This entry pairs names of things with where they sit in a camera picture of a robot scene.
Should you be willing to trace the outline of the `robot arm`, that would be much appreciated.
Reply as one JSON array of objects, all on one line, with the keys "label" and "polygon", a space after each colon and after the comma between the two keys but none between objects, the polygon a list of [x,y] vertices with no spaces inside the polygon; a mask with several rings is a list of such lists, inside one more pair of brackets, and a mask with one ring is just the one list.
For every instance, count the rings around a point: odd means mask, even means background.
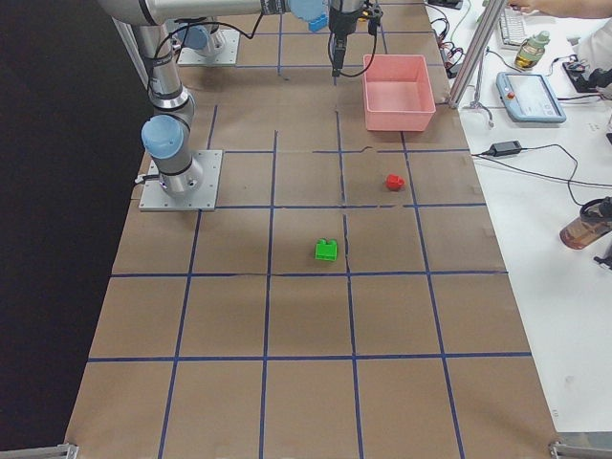
[{"label": "robot arm", "polygon": [[165,22],[214,24],[218,16],[297,13],[296,1],[101,1],[103,10],[134,35],[126,49],[143,72],[142,82],[154,116],[142,127],[142,142],[157,166],[159,189],[171,198],[194,196],[206,177],[187,146],[195,102],[181,82],[174,60],[172,34]]},{"label": "robot arm", "polygon": [[286,11],[306,22],[309,30],[317,32],[326,27],[329,30],[327,50],[330,59],[344,56],[348,36],[357,29],[361,20],[368,22],[368,33],[378,34],[383,11],[375,1],[263,1],[262,12],[250,32],[218,21],[214,16],[177,18],[174,38],[183,48],[189,48],[200,55],[216,55],[225,47],[225,32],[235,32],[248,39],[254,38],[265,15],[282,14]]}]

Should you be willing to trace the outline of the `person hand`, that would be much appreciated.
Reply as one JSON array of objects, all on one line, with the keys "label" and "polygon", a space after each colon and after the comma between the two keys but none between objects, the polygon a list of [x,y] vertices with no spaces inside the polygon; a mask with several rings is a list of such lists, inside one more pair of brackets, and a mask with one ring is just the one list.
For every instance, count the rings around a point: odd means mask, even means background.
[{"label": "person hand", "polygon": [[531,13],[540,9],[537,0],[508,0],[507,5],[522,13]]}]

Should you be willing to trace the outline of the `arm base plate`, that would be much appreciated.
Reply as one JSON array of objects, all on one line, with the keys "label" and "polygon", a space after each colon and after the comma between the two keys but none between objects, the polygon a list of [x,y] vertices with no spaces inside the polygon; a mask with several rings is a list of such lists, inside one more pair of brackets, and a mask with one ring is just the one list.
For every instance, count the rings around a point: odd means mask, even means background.
[{"label": "arm base plate", "polygon": [[179,176],[167,176],[150,161],[139,204],[141,211],[214,211],[222,169],[222,150],[192,150],[190,169]]},{"label": "arm base plate", "polygon": [[189,33],[181,50],[178,65],[183,67],[227,67],[236,64],[240,33],[231,29],[217,29],[210,33],[196,29],[196,37]]}]

